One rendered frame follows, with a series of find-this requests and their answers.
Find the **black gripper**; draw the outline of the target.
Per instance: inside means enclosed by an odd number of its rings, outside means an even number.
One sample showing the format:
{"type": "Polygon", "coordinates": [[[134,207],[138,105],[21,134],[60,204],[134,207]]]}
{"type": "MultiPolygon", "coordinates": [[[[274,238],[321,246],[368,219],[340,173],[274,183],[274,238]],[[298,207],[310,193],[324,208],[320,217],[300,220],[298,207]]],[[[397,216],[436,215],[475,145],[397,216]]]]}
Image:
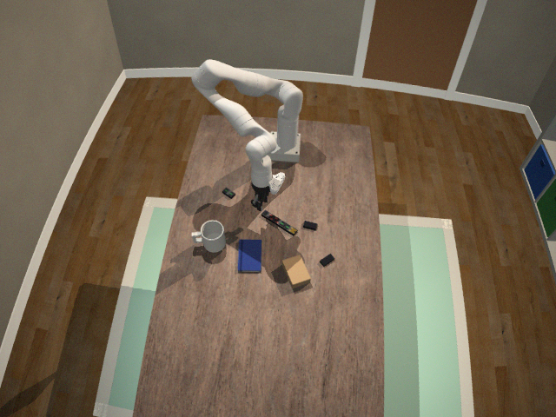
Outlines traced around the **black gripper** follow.
{"type": "Polygon", "coordinates": [[[257,208],[257,210],[262,211],[262,203],[268,202],[268,193],[270,192],[270,188],[269,186],[265,188],[258,188],[253,183],[252,188],[255,191],[255,199],[251,200],[251,203],[253,207],[257,208]]]}

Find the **grey mug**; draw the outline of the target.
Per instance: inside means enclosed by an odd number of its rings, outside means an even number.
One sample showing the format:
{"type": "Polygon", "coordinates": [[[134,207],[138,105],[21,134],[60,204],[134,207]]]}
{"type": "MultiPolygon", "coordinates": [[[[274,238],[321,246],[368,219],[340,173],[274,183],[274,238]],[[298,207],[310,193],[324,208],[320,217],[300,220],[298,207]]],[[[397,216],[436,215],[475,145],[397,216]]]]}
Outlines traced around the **grey mug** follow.
{"type": "Polygon", "coordinates": [[[192,238],[194,243],[203,242],[205,249],[213,253],[223,250],[226,244],[223,226],[218,221],[205,222],[201,227],[201,232],[192,233],[192,238]],[[219,238],[217,240],[206,240],[202,235],[208,239],[219,238]],[[202,238],[199,238],[199,236],[202,238]]]}

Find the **tan rectangular box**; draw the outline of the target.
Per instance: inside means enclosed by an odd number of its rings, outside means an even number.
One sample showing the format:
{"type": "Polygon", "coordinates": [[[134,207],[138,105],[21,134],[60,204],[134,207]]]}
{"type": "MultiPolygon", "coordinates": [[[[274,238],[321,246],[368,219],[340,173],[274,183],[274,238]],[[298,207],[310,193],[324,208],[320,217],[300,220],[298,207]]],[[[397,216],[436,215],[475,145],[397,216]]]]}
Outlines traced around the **tan rectangular box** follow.
{"type": "Polygon", "coordinates": [[[299,286],[310,283],[311,278],[301,258],[301,255],[283,260],[282,266],[291,285],[291,288],[297,288],[299,286]]]}

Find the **blue notebook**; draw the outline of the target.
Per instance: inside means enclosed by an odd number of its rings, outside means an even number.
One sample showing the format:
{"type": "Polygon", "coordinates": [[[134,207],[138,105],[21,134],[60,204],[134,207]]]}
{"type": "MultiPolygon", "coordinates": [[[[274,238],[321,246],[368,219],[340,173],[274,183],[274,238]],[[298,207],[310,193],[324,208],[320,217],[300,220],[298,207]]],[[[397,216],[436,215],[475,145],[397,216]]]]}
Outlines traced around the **blue notebook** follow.
{"type": "Polygon", "coordinates": [[[261,240],[239,240],[238,272],[261,272],[261,240]]]}

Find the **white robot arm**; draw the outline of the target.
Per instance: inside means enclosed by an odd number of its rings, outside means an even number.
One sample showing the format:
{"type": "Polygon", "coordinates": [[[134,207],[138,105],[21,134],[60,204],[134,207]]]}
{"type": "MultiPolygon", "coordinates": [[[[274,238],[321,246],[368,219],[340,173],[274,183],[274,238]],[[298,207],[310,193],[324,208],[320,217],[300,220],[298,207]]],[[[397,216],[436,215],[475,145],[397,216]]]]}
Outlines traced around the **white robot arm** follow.
{"type": "Polygon", "coordinates": [[[267,95],[283,103],[277,114],[277,145],[282,149],[292,149],[297,144],[303,99],[301,90],[291,82],[237,69],[216,60],[205,61],[191,80],[197,90],[228,119],[239,136],[256,137],[246,146],[252,168],[251,181],[258,188],[269,186],[270,193],[275,195],[285,180],[284,173],[273,175],[272,178],[272,163],[268,154],[276,149],[275,138],[256,123],[240,104],[222,97],[214,87],[222,80],[229,80],[243,95],[258,97],[268,91],[267,95]]]}

